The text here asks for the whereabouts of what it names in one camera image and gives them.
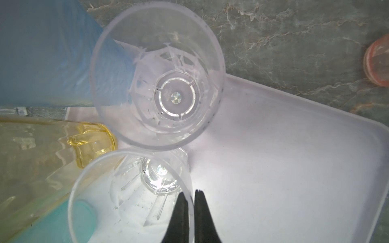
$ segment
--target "translucent cup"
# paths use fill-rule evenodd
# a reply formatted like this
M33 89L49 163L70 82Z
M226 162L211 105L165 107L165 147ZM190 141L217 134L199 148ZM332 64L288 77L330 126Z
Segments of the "translucent cup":
M74 243L161 242L180 192L188 201L192 242L194 209L186 152L107 153L85 167L73 186L68 204L71 238ZM89 222L80 205L92 215Z
M127 55L120 65L103 51L112 39ZM225 65L215 35L200 17L173 3L152 2L129 8L105 28L89 77L97 111L118 138L170 150L198 137L212 120ZM112 89L101 88L107 83Z
M363 69L372 83L389 87L389 34L376 40L366 50Z

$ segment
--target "white tray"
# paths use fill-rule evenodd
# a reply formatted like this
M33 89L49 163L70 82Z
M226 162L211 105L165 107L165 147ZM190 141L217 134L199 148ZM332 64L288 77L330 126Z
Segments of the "white tray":
M67 119L101 122L83 107ZM223 243L359 243L389 189L388 147L381 123L228 75L215 119L184 149Z

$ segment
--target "gray marble surface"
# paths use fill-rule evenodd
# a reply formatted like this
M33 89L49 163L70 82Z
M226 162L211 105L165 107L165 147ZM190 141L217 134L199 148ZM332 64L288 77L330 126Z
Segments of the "gray marble surface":
M103 27L138 2L145 1L81 0ZM227 73L389 126L389 89L371 84L362 67L367 47L389 33L388 0L173 2L211 27ZM29 111L54 115L47 109ZM65 113L59 109L58 114ZM372 242L389 242L389 203Z

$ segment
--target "plastic cup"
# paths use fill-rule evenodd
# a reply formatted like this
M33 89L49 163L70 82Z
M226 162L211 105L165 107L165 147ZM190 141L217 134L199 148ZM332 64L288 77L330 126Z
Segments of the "plastic cup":
M372 83L389 87L389 34L376 40L367 49L363 69Z
M112 65L106 58L103 50L112 39L132 63ZM170 150L198 137L212 120L225 65L215 35L200 17L173 3L152 2L127 9L105 28L89 75L94 105L118 138ZM113 89L100 88L106 83Z
M83 170L69 197L74 243L161 242L178 194L188 201L189 242L194 237L192 182L182 149L123 149L100 156ZM80 218L78 205L94 215ZM83 229L94 229L93 232Z

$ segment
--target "clear plastic cup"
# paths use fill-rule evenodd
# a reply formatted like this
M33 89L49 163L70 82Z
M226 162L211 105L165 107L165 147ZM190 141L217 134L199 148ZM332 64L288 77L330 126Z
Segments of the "clear plastic cup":
M103 50L111 39L131 64L107 59ZM214 33L199 16L173 3L152 2L129 8L105 28L89 75L97 111L118 138L170 150L198 137L212 120L225 65ZM106 83L114 88L100 88Z
M161 242L180 192L188 201L192 242L194 209L186 152L107 153L85 167L73 186L68 204L71 238L74 243ZM92 215L89 222L84 211Z

